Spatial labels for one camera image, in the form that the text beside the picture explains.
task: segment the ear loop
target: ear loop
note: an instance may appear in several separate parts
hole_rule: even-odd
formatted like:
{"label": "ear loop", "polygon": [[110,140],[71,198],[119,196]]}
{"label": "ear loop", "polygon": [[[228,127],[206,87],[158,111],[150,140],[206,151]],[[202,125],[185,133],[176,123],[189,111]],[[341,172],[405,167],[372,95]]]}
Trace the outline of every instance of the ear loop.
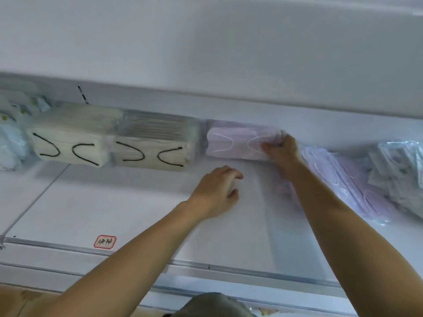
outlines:
{"label": "ear loop", "polygon": [[45,142],[50,143],[50,144],[51,144],[54,148],[56,148],[56,150],[57,150],[57,154],[55,154],[55,155],[46,155],[45,153],[40,153],[40,155],[45,155],[46,157],[57,157],[57,156],[59,156],[59,155],[60,155],[60,150],[59,150],[59,148],[57,148],[57,147],[56,147],[56,145],[55,145],[54,143],[52,143],[52,142],[48,141],[47,139],[44,139],[43,137],[39,136],[39,135],[38,135],[38,134],[36,134],[36,133],[33,133],[33,135],[34,135],[35,137],[37,137],[37,138],[40,138],[41,140],[44,140]]}
{"label": "ear loop", "polygon": [[72,147],[72,153],[73,153],[75,156],[77,156],[79,159],[82,159],[82,160],[84,160],[84,161],[87,161],[87,162],[89,162],[90,164],[94,164],[94,165],[96,165],[96,166],[99,166],[99,164],[96,164],[95,162],[93,162],[93,161],[91,161],[91,160],[88,160],[88,159],[85,159],[85,158],[82,158],[82,157],[78,156],[78,155],[75,153],[74,149],[75,149],[76,147],[79,147],[79,146],[92,146],[92,147],[94,147],[94,146],[95,146],[95,144],[93,144],[93,143],[80,143],[80,144],[76,144],[76,145],[74,145],[74,146]]}
{"label": "ear loop", "polygon": [[220,133],[213,133],[213,135],[215,135],[215,136],[220,136],[220,137],[223,137],[223,138],[229,139],[229,140],[231,141],[231,144],[230,144],[229,149],[219,149],[219,150],[214,150],[214,151],[212,151],[212,152],[228,151],[228,150],[232,149],[232,147],[234,146],[234,141],[233,141],[231,138],[226,137],[226,136],[224,136],[224,135],[222,135],[222,134],[220,134]]}
{"label": "ear loop", "polygon": [[258,138],[265,138],[265,137],[272,137],[272,136],[257,136],[257,137],[254,137],[254,138],[251,138],[250,140],[248,140],[248,141],[247,141],[247,147],[248,147],[248,149],[251,149],[252,151],[255,151],[255,152],[261,153],[261,154],[263,154],[263,155],[266,155],[263,151],[256,150],[256,149],[253,149],[253,148],[251,148],[251,147],[250,147],[250,141],[251,141],[251,140],[258,139]]}
{"label": "ear loop", "polygon": [[[313,158],[317,158],[318,156],[315,156],[313,153],[311,153],[311,152],[309,152],[309,151],[307,151],[307,150],[305,150],[304,151],[306,154],[309,154],[310,156],[312,156]],[[333,172],[333,174],[335,175],[335,178],[336,178],[336,182],[333,182],[333,181],[330,181],[322,172],[320,172],[320,170],[317,168],[317,163],[312,163],[312,165],[313,165],[313,167],[314,167],[314,169],[316,170],[316,172],[323,178],[323,179],[325,179],[327,182],[329,182],[329,183],[331,183],[331,184],[333,184],[333,185],[335,185],[335,186],[339,186],[339,179],[338,179],[338,176],[336,175],[336,171],[335,171],[335,169],[333,168],[333,166],[331,165],[331,163],[328,163],[330,166],[331,166],[331,171]]]}
{"label": "ear loop", "polygon": [[380,199],[382,199],[383,200],[383,202],[386,204],[386,205],[388,205],[388,202],[383,198],[383,197],[381,197],[381,196],[379,196],[377,193],[375,193],[375,192],[373,192],[372,190],[366,190],[366,191],[364,191],[364,194],[363,194],[363,199],[364,199],[364,203],[366,204],[366,207],[368,208],[368,209],[373,209],[373,211],[377,214],[377,215],[381,215],[381,213],[379,213],[378,211],[377,211],[377,209],[376,209],[376,207],[374,207],[372,204],[371,204],[371,202],[370,202],[370,200],[369,200],[369,197],[368,197],[368,194],[369,193],[373,193],[373,195],[374,196],[377,196],[378,198],[380,198]]}
{"label": "ear loop", "polygon": [[117,144],[121,144],[122,146],[126,146],[126,147],[129,147],[129,148],[135,149],[135,150],[137,150],[138,152],[140,152],[143,155],[143,157],[141,159],[123,159],[122,161],[141,161],[141,160],[144,160],[145,159],[145,154],[140,149],[137,149],[137,148],[135,148],[133,146],[130,146],[129,144],[122,143],[120,141],[116,141],[116,143]]}
{"label": "ear loop", "polygon": [[175,151],[175,150],[181,150],[181,149],[183,149],[183,147],[177,147],[176,149],[169,149],[169,150],[160,151],[160,152],[157,154],[157,158],[158,158],[161,162],[164,162],[165,164],[169,164],[169,165],[171,165],[171,166],[183,167],[184,165],[182,165],[182,164],[171,164],[170,162],[166,162],[166,161],[164,161],[164,160],[162,160],[162,159],[160,158],[160,154],[162,154],[162,153],[165,153],[165,152],[170,152],[170,151]]}

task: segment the forearm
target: forearm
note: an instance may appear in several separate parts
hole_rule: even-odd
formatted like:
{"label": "forearm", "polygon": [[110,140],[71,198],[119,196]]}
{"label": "forearm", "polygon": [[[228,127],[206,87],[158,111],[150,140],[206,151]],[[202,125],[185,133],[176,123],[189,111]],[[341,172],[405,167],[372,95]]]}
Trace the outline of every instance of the forearm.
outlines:
{"label": "forearm", "polygon": [[306,166],[290,176],[311,228],[360,316],[423,313],[423,283],[392,245]]}
{"label": "forearm", "polygon": [[46,317],[126,317],[198,224],[181,203],[79,280],[50,307]]}

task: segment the plastic wrap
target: plastic wrap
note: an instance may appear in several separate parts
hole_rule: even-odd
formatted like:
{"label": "plastic wrap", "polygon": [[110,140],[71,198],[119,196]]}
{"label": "plastic wrap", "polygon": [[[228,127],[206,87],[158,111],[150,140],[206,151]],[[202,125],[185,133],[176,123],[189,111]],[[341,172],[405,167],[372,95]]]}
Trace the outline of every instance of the plastic wrap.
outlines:
{"label": "plastic wrap", "polygon": [[111,139],[117,165],[185,170],[202,151],[202,122],[190,117],[128,110]]}
{"label": "plastic wrap", "polygon": [[119,109],[62,103],[35,118],[26,132],[41,159],[99,168],[110,160],[106,136],[122,114]]}
{"label": "plastic wrap", "polygon": [[[386,199],[383,190],[367,182],[367,171],[360,163],[323,148],[302,147],[301,154],[310,170],[360,217],[379,224],[395,218],[395,206]],[[283,181],[279,190],[290,193],[293,202],[300,206],[290,182]]]}
{"label": "plastic wrap", "polygon": [[379,143],[370,153],[369,184],[379,187],[401,209],[423,218],[423,144]]}
{"label": "plastic wrap", "polygon": [[280,130],[235,122],[214,121],[207,133],[206,154],[218,158],[268,160],[261,144],[280,144]]}
{"label": "plastic wrap", "polygon": [[0,129],[8,140],[8,147],[20,160],[25,160],[31,154],[31,145],[25,131],[6,112],[0,112]]}
{"label": "plastic wrap", "polygon": [[15,170],[20,164],[18,155],[13,151],[7,136],[0,129],[0,170]]}

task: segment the pink face mask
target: pink face mask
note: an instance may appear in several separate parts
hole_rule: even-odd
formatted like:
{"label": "pink face mask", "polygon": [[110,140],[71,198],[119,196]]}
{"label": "pink face mask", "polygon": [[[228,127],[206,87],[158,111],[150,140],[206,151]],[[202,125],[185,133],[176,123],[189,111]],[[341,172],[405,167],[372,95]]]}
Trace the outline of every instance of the pink face mask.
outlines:
{"label": "pink face mask", "polygon": [[282,135],[273,128],[217,121],[207,133],[207,140],[209,146],[206,154],[213,157],[268,160],[261,144],[280,144]]}
{"label": "pink face mask", "polygon": [[[304,147],[302,157],[310,170],[360,217],[380,224],[395,217],[394,205],[384,198],[380,189],[367,183],[366,171],[353,160],[312,147]],[[300,206],[290,182],[284,181],[278,188],[289,193],[293,202]]]}

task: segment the right hand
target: right hand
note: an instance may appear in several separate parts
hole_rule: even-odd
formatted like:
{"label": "right hand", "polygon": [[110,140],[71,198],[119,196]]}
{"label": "right hand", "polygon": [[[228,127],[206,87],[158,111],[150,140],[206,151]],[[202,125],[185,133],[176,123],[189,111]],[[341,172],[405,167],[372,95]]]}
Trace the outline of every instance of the right hand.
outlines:
{"label": "right hand", "polygon": [[305,165],[299,152],[297,141],[289,134],[283,139],[281,147],[270,143],[263,143],[262,149],[279,167],[282,175],[288,180],[291,180],[292,176],[295,175],[294,172],[298,166]]}
{"label": "right hand", "polygon": [[239,200],[238,189],[229,191],[235,179],[242,180],[244,175],[229,166],[216,168],[201,179],[187,205],[192,206],[200,220],[229,211]]}

